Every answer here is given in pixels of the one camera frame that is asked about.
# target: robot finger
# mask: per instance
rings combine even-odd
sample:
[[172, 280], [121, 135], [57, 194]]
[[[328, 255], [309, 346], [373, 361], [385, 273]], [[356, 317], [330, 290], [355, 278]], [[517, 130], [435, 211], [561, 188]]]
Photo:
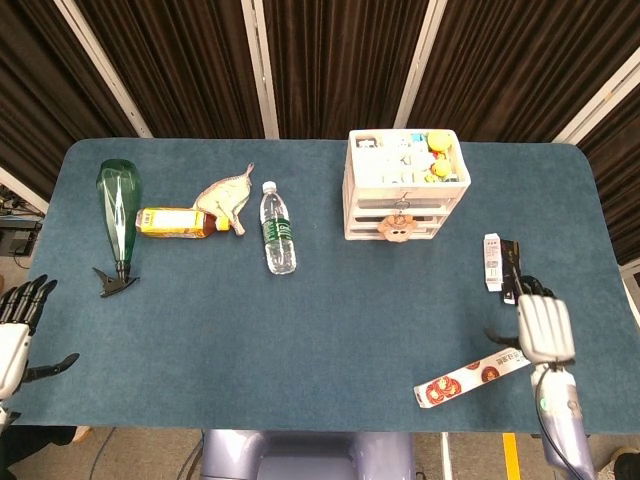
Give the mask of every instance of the robot finger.
[[68, 370], [71, 365], [76, 363], [76, 360], [78, 360], [78, 358], [80, 358], [79, 353], [72, 353], [60, 363], [56, 363], [55, 365], [43, 365], [41, 367], [28, 368], [25, 371], [22, 383], [29, 383], [41, 378], [52, 377], [54, 375], [62, 373], [65, 370]]
[[38, 327], [38, 322], [42, 316], [44, 304], [47, 301], [49, 294], [54, 288], [56, 288], [56, 285], [58, 285], [57, 280], [51, 280], [49, 283], [45, 283], [38, 289], [37, 293], [33, 297], [33, 301], [31, 302], [31, 305], [29, 305], [23, 319], [23, 323], [29, 325], [29, 335], [36, 333], [36, 328]]
[[33, 298], [36, 295], [38, 289], [44, 285], [44, 282], [47, 281], [46, 275], [40, 275], [36, 278], [31, 284], [24, 290], [22, 293], [22, 298], [18, 302], [11, 321], [13, 323], [24, 323], [24, 317], [29, 309], [31, 303], [33, 303]]
[[30, 283], [31, 282], [23, 283], [11, 293], [9, 299], [7, 300], [7, 303], [5, 303], [4, 305], [2, 315], [0, 315], [0, 324], [8, 323], [11, 321], [11, 319], [13, 318], [13, 312], [15, 311], [18, 303], [20, 302], [20, 299], [22, 298], [22, 293], [27, 289], [27, 287], [29, 287]]
[[0, 298], [0, 319], [3, 317], [4, 311], [7, 307], [7, 303], [9, 302], [9, 298], [11, 298], [11, 295], [15, 291], [16, 291], [16, 287], [12, 287], [9, 290], [7, 290], [5, 294], [2, 295], [2, 297]]

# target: water bottle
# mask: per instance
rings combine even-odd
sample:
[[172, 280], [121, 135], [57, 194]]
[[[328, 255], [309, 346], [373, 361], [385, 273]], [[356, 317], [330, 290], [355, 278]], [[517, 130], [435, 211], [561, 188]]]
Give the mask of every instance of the water bottle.
[[269, 270], [276, 275], [291, 273], [296, 269], [296, 252], [291, 240], [287, 206], [276, 192], [275, 182], [265, 182], [262, 192], [260, 223]]

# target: white box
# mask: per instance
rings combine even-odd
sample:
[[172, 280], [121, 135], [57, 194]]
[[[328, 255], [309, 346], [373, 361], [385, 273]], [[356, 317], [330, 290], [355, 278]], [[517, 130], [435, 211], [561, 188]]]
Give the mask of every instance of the white box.
[[502, 291], [502, 249], [497, 233], [484, 236], [484, 281], [490, 292]]
[[447, 150], [454, 182], [427, 183], [435, 161], [426, 138], [435, 129], [353, 130], [349, 133], [342, 184], [347, 240], [384, 240], [377, 227], [384, 217], [413, 215], [411, 239], [433, 238], [471, 184], [460, 142], [452, 130]]

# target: snack package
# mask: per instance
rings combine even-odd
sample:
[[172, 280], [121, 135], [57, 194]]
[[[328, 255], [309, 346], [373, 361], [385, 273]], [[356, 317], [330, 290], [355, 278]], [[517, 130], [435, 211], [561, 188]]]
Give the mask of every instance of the snack package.
[[413, 388], [420, 408], [432, 408], [529, 365], [520, 350], [506, 348]]
[[250, 163], [242, 175], [218, 180], [198, 195], [193, 209], [203, 210], [216, 218], [228, 218], [236, 235], [244, 235], [245, 230], [238, 214], [249, 200], [251, 193], [249, 175], [252, 171], [253, 163]]
[[228, 218], [191, 208], [143, 208], [136, 215], [136, 230], [148, 237], [205, 238], [229, 228]]

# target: yellow toy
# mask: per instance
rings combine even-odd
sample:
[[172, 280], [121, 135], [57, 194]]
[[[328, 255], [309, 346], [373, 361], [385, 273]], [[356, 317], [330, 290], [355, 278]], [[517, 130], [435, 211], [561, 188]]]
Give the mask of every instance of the yellow toy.
[[444, 155], [438, 156], [438, 159], [431, 165], [431, 173], [440, 178], [444, 178], [451, 173], [451, 162]]
[[427, 174], [424, 176], [424, 181], [427, 183], [436, 183], [439, 182], [440, 179], [433, 173], [427, 172]]
[[427, 143], [434, 152], [446, 152], [451, 147], [451, 135], [443, 130], [434, 130], [427, 135]]

